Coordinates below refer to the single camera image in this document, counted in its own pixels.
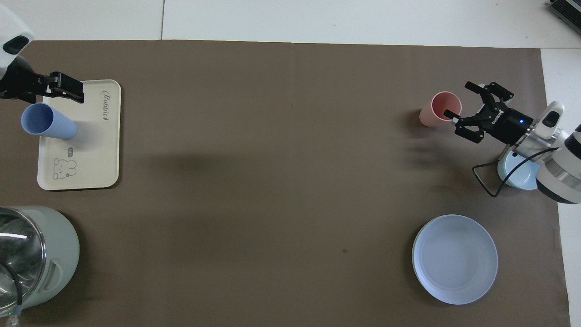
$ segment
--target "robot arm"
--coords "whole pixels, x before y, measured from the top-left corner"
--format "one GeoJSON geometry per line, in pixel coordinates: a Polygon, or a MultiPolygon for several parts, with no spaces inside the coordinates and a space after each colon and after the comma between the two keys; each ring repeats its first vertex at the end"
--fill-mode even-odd
{"type": "Polygon", "coordinates": [[[16,14],[0,4],[0,80],[18,54],[34,40],[34,33],[16,14]]]}
{"type": "Polygon", "coordinates": [[[557,128],[563,104],[552,102],[533,120],[506,105],[513,94],[497,83],[477,86],[467,82],[465,87],[479,94],[483,105],[468,118],[446,111],[444,115],[456,126],[455,133],[474,143],[480,143],[484,133],[490,134],[506,144],[506,150],[512,147],[515,153],[541,164],[536,181],[543,194],[562,203],[581,203],[581,125],[570,136],[557,128]]]}
{"type": "Polygon", "coordinates": [[[0,4],[0,98],[31,104],[37,95],[84,102],[83,84],[61,72],[49,76],[35,73],[19,53],[34,39],[26,24],[0,4]]]}

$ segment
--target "light blue bowl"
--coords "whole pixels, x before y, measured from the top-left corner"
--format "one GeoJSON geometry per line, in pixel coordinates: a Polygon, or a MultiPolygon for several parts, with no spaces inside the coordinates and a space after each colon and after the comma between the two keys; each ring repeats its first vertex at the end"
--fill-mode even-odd
{"type": "MultiPolygon", "coordinates": [[[[509,151],[498,163],[498,175],[500,179],[504,180],[508,173],[515,168],[519,163],[525,160],[520,155],[512,156],[513,152],[509,151]]],[[[507,184],[521,190],[534,190],[537,188],[536,175],[539,171],[540,165],[528,161],[520,166],[507,180],[507,184]]]]}

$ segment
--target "brown table mat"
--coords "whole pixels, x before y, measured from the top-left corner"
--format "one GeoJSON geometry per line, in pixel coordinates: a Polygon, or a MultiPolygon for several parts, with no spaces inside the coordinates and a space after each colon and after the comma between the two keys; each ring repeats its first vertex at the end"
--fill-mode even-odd
{"type": "Polygon", "coordinates": [[[81,241],[71,282],[27,326],[569,325],[557,205],[490,198],[470,168],[503,145],[418,121],[443,90],[473,115],[467,80],[536,116],[538,49],[40,41],[24,56],[123,88],[121,176],[104,190],[40,189],[26,104],[0,102],[0,204],[57,209],[81,241]],[[492,289],[461,306],[411,264],[419,229],[452,213],[499,257],[492,289]]]}

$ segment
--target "white tray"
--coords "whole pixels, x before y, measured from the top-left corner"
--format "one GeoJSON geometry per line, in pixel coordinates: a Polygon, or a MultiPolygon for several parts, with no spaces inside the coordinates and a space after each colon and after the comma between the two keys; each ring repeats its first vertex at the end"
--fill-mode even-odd
{"type": "Polygon", "coordinates": [[[85,103],[43,97],[77,124],[70,140],[40,137],[38,185],[45,190],[98,189],[119,178],[121,87],[114,80],[83,81],[85,103]]]}

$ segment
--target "plastic cup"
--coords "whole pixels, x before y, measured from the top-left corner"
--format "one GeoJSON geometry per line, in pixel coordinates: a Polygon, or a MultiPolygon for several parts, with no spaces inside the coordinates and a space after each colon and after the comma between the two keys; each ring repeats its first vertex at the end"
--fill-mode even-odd
{"type": "Polygon", "coordinates": [[[430,102],[422,108],[419,113],[419,121],[428,127],[450,122],[452,120],[444,116],[444,111],[447,109],[459,115],[462,112],[462,103],[454,93],[443,91],[434,95],[430,102]]]}
{"type": "Polygon", "coordinates": [[[77,125],[48,104],[29,105],[20,119],[28,134],[68,140],[77,134],[77,125]]]}

